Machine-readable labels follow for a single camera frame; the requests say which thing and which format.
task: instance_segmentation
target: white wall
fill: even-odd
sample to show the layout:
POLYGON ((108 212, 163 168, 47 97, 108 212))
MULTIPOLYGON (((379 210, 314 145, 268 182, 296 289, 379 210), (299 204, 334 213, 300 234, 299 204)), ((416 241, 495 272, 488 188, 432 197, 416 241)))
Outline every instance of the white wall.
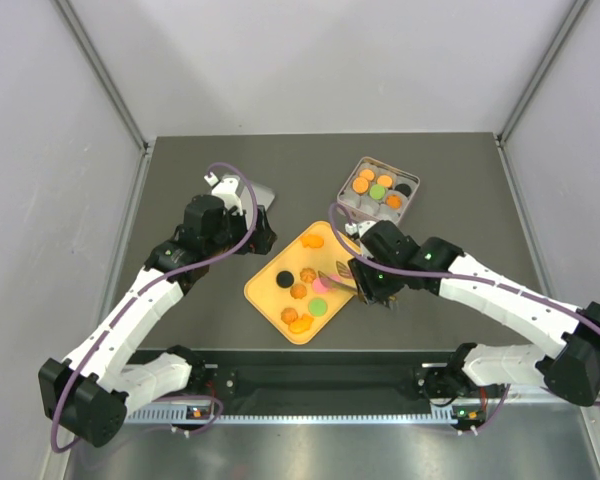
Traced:
POLYGON ((72 0, 146 137, 499 131, 571 0, 72 0))
POLYGON ((587 8, 508 149, 558 294, 600 302, 600 0, 587 8))
POLYGON ((0 2, 0 479, 38 478, 38 369, 95 325, 139 158, 51 2, 0 2))

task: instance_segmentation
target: yellow tray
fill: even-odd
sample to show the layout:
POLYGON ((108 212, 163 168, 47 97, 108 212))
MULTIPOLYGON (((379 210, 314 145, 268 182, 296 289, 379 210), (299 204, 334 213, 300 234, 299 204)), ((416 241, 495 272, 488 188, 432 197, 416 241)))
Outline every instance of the yellow tray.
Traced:
MULTIPOLYGON (((355 243, 346 238, 345 241, 356 252, 360 251, 355 243)), ((246 283, 244 295, 287 340, 296 345, 303 345, 309 342, 344 307, 353 295, 337 289, 329 289, 326 293, 316 293, 312 284, 305 283, 300 279, 300 271, 304 268, 311 268, 316 274, 321 271, 327 275, 335 275, 336 262, 346 265, 350 258, 351 255, 342 248, 333 236, 330 225, 323 221, 316 222, 302 232, 298 238, 292 241, 278 256, 246 283), (321 237, 324 240, 324 245, 319 248, 303 246, 302 238, 306 235, 321 237), (284 270, 293 274, 294 285, 303 284, 306 287, 307 295, 304 298, 293 298, 291 288, 278 286, 276 277, 278 273, 284 270), (290 326, 281 319, 282 311, 285 308, 293 308, 296 310, 298 318, 301 318, 304 314, 309 315, 309 302, 315 298, 326 301, 326 313, 322 316, 313 316, 313 321, 308 330, 302 333, 291 332, 290 326)), ((353 280, 337 279, 355 287, 353 280)))

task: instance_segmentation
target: gray table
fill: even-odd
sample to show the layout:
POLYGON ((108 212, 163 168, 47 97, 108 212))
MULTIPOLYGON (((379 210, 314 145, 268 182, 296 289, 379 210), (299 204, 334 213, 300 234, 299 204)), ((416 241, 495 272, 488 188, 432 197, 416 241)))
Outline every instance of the gray table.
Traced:
POLYGON ((462 342, 521 343, 517 334, 464 306, 403 291, 390 312, 349 302, 307 345, 290 344, 247 302, 244 284, 308 225, 326 220, 356 162, 369 155, 418 175, 422 187, 401 228, 416 241, 440 236, 512 280, 538 289, 530 254, 491 134, 282 135, 159 138, 121 274, 127 289, 151 249, 207 191, 207 165, 225 161, 273 188, 270 256, 212 267, 143 346, 227 349, 453 350, 462 342))

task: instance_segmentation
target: robotic arm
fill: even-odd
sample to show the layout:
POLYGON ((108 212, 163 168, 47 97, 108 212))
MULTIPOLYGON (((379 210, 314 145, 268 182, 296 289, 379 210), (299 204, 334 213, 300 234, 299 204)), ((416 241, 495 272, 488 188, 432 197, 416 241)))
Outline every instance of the robotic arm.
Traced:
POLYGON ((353 258, 349 268, 366 303, 387 304, 405 286, 426 290, 478 310, 532 342, 508 347, 460 345, 446 367, 427 375, 421 384, 425 396, 455 398, 481 386, 524 384, 547 388, 576 405, 593 405, 600 392, 600 337, 568 312, 576 312, 600 327, 600 304, 591 302, 580 308, 549 301, 491 271, 445 240, 432 237, 420 246, 389 221, 349 223, 346 231, 352 239, 360 240, 362 255, 375 263, 464 277, 394 275, 353 258))
POLYGON ((53 418, 75 370, 75 383, 62 408, 60 425, 98 447, 118 432, 124 419, 169 392, 199 390, 204 362, 184 347, 173 347, 146 365, 127 366, 131 355, 160 318, 203 277, 209 267, 183 267, 226 252, 247 234, 247 213, 256 227, 235 253, 267 254, 276 240, 263 207, 245 212, 239 177, 205 177, 211 194, 197 195, 185 208, 173 236, 156 246, 131 288, 109 316, 62 362, 47 360, 38 373, 44 411, 53 418), (166 281, 165 274, 174 272, 166 281))

